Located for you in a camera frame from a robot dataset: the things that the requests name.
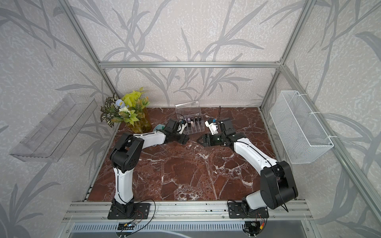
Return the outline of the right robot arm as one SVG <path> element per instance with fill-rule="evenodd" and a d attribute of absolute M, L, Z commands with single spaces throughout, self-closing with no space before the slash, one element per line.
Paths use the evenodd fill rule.
<path fill-rule="evenodd" d="M 241 202 L 243 210 L 276 209 L 298 197 L 298 190 L 290 165 L 277 161 L 258 149 L 242 133 L 236 132 L 229 118 L 218 121 L 209 119 L 205 126 L 210 133 L 201 136 L 197 142 L 204 147 L 223 146 L 231 148 L 242 156 L 259 173 L 260 190 L 245 196 Z"/>

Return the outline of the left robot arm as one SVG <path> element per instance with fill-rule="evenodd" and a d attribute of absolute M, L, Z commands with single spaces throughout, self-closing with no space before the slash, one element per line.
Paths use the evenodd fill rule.
<path fill-rule="evenodd" d="M 177 142 L 185 145 L 189 136 L 184 134 L 185 120 L 170 119 L 168 123 L 158 125 L 154 131 L 143 134 L 124 133 L 116 142 L 110 156 L 116 178 L 116 193 L 113 205 L 127 214 L 134 209 L 133 171 L 137 166 L 143 149 Z"/>

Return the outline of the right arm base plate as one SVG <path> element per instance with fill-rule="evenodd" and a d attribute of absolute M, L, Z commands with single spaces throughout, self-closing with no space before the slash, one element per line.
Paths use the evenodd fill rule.
<path fill-rule="evenodd" d="M 246 202 L 240 201 L 227 201 L 229 218 L 239 219 L 239 218 L 257 218 L 257 219 L 267 219 L 269 218 L 268 210 L 266 207 L 261 207 L 258 209 L 251 209 Z"/>

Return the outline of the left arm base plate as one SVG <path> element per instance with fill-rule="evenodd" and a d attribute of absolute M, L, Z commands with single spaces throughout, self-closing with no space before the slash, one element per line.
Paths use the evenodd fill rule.
<path fill-rule="evenodd" d="M 150 212 L 150 203 L 120 204 L 113 199 L 109 210 L 108 220 L 138 219 L 146 220 Z"/>

